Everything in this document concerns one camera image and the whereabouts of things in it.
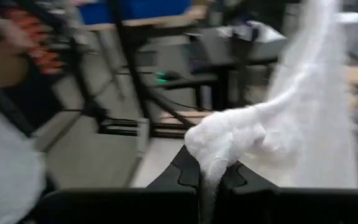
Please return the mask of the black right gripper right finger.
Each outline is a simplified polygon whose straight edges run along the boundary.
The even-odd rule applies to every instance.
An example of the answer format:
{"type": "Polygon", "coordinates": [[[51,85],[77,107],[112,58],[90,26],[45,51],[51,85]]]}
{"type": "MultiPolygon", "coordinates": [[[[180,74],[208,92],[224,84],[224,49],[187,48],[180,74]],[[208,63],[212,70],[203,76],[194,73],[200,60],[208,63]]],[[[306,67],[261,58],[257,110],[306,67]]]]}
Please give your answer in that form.
{"type": "Polygon", "coordinates": [[[279,187],[237,162],[219,185],[219,224],[358,224],[358,189],[279,187]]]}

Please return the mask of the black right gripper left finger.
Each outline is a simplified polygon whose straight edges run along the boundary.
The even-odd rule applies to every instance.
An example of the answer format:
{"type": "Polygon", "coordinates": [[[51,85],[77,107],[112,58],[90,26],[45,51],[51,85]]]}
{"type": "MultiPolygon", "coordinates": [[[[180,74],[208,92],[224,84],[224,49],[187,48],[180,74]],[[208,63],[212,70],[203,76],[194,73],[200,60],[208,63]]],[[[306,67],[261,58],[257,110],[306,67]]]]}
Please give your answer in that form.
{"type": "Polygon", "coordinates": [[[63,189],[39,204],[39,224],[198,224],[200,167],[182,147],[144,188],[63,189]]]}

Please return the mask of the white lace garment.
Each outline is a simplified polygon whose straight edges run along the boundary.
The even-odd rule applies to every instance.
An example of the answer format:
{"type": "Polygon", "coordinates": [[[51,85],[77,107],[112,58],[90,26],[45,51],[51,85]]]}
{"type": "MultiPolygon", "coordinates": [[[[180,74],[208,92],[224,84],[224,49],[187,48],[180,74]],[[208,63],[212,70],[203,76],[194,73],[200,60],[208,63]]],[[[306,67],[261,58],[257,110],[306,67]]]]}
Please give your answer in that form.
{"type": "Polygon", "coordinates": [[[185,134],[203,176],[202,224],[211,223],[217,187],[239,159],[281,187],[358,189],[343,3],[304,0],[302,6],[267,98],[214,112],[185,134]]]}

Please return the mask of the person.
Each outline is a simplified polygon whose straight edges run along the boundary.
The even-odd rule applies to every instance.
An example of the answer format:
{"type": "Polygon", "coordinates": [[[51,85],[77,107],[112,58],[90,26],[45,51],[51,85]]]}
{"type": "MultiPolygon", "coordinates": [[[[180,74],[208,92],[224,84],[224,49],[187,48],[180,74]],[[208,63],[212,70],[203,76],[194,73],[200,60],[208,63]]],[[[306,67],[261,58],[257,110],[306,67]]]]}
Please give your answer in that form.
{"type": "Polygon", "coordinates": [[[19,54],[30,46],[20,28],[0,18],[0,224],[20,224],[45,188],[42,154],[11,123],[18,115],[2,92],[24,81],[28,66],[19,54]]]}

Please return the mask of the grey equipment case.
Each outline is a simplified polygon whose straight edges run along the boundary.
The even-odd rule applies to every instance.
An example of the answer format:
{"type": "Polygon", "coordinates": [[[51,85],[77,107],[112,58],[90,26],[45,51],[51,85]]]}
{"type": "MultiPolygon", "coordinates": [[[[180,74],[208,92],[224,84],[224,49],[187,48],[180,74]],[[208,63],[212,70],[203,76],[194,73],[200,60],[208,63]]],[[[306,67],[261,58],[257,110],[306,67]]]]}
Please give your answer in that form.
{"type": "Polygon", "coordinates": [[[229,64],[236,59],[249,62],[276,60],[287,38],[273,27],[252,21],[250,26],[201,29],[200,41],[212,63],[229,64]]]}

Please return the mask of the black aluminium table frame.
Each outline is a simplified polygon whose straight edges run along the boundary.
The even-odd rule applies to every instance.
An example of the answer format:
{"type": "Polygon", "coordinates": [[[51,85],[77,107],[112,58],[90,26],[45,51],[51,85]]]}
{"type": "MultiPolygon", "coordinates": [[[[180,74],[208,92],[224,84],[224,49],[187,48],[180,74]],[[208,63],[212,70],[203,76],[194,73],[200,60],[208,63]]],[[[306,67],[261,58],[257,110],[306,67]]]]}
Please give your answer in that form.
{"type": "Polygon", "coordinates": [[[77,51],[77,46],[73,39],[70,40],[70,46],[73,60],[73,76],[81,96],[84,101],[83,114],[95,120],[98,134],[118,135],[118,136],[140,136],[141,125],[145,124],[145,136],[150,138],[168,138],[168,139],[182,139],[187,131],[194,124],[187,120],[184,116],[175,112],[173,108],[164,103],[158,93],[149,88],[142,80],[138,72],[134,57],[134,50],[129,42],[129,34],[124,27],[121,12],[120,0],[106,0],[108,15],[112,17],[116,23],[116,28],[119,34],[120,44],[124,53],[124,58],[127,61],[129,75],[134,86],[135,96],[137,97],[139,108],[142,112],[144,122],[133,119],[116,119],[108,116],[106,110],[96,102],[95,97],[91,94],[88,84],[80,66],[82,56],[77,51]],[[172,115],[173,118],[179,121],[178,124],[167,124],[161,122],[154,122],[147,103],[151,102],[159,108],[172,115]]]}

